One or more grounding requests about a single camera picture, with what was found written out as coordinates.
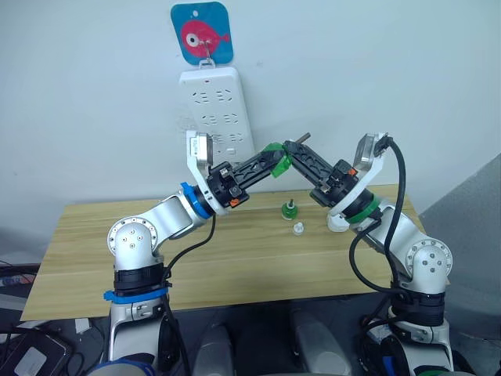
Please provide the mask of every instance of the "blue ring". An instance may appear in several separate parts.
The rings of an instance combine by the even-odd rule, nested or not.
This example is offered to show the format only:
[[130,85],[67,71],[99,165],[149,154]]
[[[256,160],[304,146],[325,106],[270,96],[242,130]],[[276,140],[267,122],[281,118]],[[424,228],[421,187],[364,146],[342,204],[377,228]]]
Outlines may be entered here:
[[209,219],[211,216],[205,211],[202,204],[197,200],[193,187],[190,186],[187,182],[181,183],[181,187],[184,195],[188,197],[189,202],[191,202],[191,204],[195,208],[196,213],[203,219]]
[[158,290],[147,292],[145,294],[133,295],[133,296],[116,296],[111,290],[106,291],[103,294],[104,300],[110,300],[117,304],[128,304],[144,302],[145,300],[151,300],[159,298],[162,295],[167,294],[167,288],[159,288]]

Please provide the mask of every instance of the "metal pin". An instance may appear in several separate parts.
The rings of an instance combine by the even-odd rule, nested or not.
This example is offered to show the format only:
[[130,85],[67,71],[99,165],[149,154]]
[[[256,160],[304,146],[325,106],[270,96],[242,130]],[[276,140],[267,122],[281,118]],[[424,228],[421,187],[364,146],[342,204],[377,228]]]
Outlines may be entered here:
[[305,133],[304,135],[302,135],[300,138],[298,138],[296,140],[296,143],[303,143],[304,141],[306,141],[307,139],[309,139],[312,135],[310,135],[310,132],[308,133]]

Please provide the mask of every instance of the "gray panel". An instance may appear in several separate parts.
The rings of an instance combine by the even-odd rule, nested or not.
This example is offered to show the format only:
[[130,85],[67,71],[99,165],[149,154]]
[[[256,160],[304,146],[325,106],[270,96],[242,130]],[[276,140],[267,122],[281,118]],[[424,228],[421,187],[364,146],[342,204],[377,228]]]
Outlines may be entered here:
[[421,216],[454,258],[447,289],[451,327],[501,337],[501,154]]

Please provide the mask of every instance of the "small bottle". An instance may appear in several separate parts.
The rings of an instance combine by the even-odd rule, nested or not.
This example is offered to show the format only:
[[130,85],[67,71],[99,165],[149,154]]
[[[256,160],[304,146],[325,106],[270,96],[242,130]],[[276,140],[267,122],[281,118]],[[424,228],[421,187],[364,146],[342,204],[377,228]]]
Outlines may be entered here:
[[289,202],[282,205],[282,218],[286,221],[292,221],[297,217],[297,206],[294,204],[294,200],[291,198]]

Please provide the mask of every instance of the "white power strip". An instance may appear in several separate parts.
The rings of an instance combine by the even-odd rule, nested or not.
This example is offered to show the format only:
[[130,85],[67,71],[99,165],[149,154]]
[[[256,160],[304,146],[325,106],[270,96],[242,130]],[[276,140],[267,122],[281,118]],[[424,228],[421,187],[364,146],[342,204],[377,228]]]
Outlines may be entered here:
[[242,85],[233,67],[183,72],[183,97],[199,132],[212,135],[214,162],[242,162],[255,154]]

